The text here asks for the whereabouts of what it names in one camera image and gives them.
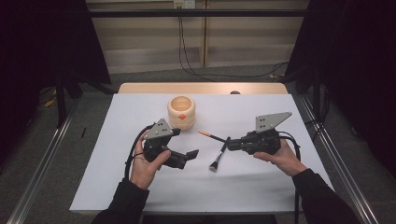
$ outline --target ceramic cup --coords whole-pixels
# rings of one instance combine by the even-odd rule
[[[182,131],[188,130],[195,122],[195,102],[187,96],[177,96],[168,103],[169,124]]]

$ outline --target black curtain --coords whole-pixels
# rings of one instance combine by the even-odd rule
[[[72,96],[110,78],[84,0],[3,0],[0,32],[1,164],[57,76]]]
[[[299,92],[318,77],[396,176],[396,7],[389,0],[311,0],[309,9],[319,13],[304,18],[286,77]]]

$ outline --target black sleeve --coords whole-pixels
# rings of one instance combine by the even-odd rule
[[[320,175],[307,169],[292,179],[302,198],[309,224],[359,224],[352,209],[332,191]]]
[[[129,180],[122,179],[110,206],[100,212],[92,224],[138,223],[148,196],[148,190],[140,189]]]

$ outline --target wall outlet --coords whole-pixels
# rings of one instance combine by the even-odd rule
[[[184,8],[184,0],[174,0],[174,9]]]
[[[195,9],[195,0],[184,0],[184,8]]]

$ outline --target metal frame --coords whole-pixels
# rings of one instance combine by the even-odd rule
[[[313,106],[311,102],[306,96],[302,97],[301,101],[309,118],[314,120],[315,114],[313,112]],[[341,180],[343,181],[344,186],[349,193],[349,196],[351,197],[353,203],[361,214],[361,218],[363,219],[364,223],[378,224],[379,222],[376,219],[374,212],[370,207],[370,204],[367,202],[366,198],[361,192],[361,189],[355,182],[355,179],[352,177],[352,174],[348,171],[347,166],[341,158],[341,155],[338,153],[338,150],[332,142],[332,139],[328,135],[326,129],[324,127],[320,127],[320,125],[317,123],[314,125],[314,127],[317,130],[318,136],[320,137],[323,146],[329,154],[330,159],[332,160],[332,163],[337,170],[337,173],[340,175]]]
[[[90,9],[92,18],[125,17],[304,17],[305,9]]]
[[[11,216],[9,217],[7,224],[22,224],[29,213],[30,208],[32,207],[33,202],[35,201],[35,197],[40,190],[40,187],[44,181],[44,178],[47,174],[48,169],[50,168],[50,164],[55,157],[55,154],[64,139],[64,135],[69,127],[71,118],[76,113],[79,105],[79,99],[73,102],[70,112],[66,117],[66,120],[62,124],[62,126],[56,129],[55,134],[52,137],[51,142],[44,154],[43,159],[35,170],[35,174],[29,182],[26,190],[18,200],[18,203],[14,210],[12,211]]]

